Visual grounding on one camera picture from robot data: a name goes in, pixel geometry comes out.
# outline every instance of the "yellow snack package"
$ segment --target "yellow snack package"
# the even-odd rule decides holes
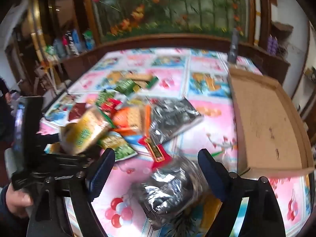
[[[87,110],[77,123],[61,129],[61,146],[67,154],[77,155],[95,144],[114,125],[96,106]]]

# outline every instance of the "metallic package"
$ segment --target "metallic package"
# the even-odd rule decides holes
[[[197,164],[177,156],[144,183],[132,184],[131,191],[157,230],[198,201],[209,187]]]
[[[187,100],[158,100],[152,107],[150,136],[155,145],[162,144],[186,131],[203,116]]]

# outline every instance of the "metal bolt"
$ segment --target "metal bolt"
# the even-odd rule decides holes
[[[53,177],[49,176],[45,179],[45,182],[50,183],[51,181],[53,181]]]
[[[84,172],[83,171],[78,172],[76,174],[76,177],[78,177],[78,178],[84,177]]]
[[[260,180],[261,180],[263,183],[267,183],[267,182],[269,181],[265,176],[261,177]]]
[[[229,172],[228,175],[230,176],[230,178],[233,178],[233,179],[238,177],[238,174],[235,172]]]

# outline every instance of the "open cardboard box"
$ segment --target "open cardboard box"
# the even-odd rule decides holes
[[[286,178],[312,172],[306,130],[279,82],[230,68],[229,83],[237,129],[238,174]]]

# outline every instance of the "table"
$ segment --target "table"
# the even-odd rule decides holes
[[[237,171],[237,136],[234,123],[233,103],[227,82],[227,54],[176,48],[121,50],[107,53],[86,72],[47,111],[51,121],[41,120],[40,132],[52,134],[68,123],[68,114],[75,103],[92,103],[99,91],[111,89],[115,77],[107,76],[113,71],[152,73],[159,82],[151,90],[142,90],[139,97],[186,97],[204,114],[203,122],[175,137],[164,145],[165,150],[175,156],[182,154],[191,160],[207,148],[210,153],[222,151],[215,157],[229,171]],[[261,74],[247,58],[238,57],[238,65],[245,70]],[[140,136],[128,139],[139,155],[116,163],[100,194],[92,206],[108,236],[162,237],[177,235],[175,228],[164,226],[154,231],[142,208],[129,194],[134,181],[142,181],[150,173],[152,159],[147,150],[138,145]],[[310,209],[309,180],[306,177],[269,179],[277,197],[287,236],[296,235],[308,219]],[[70,198],[65,198],[68,215],[74,232],[80,236]],[[132,209],[132,219],[125,222],[116,216],[113,219],[111,203],[123,201]],[[246,212],[248,199],[244,198],[231,236],[238,236]],[[185,211],[177,218],[186,236],[204,236],[213,222],[218,206],[207,201],[196,208]]]

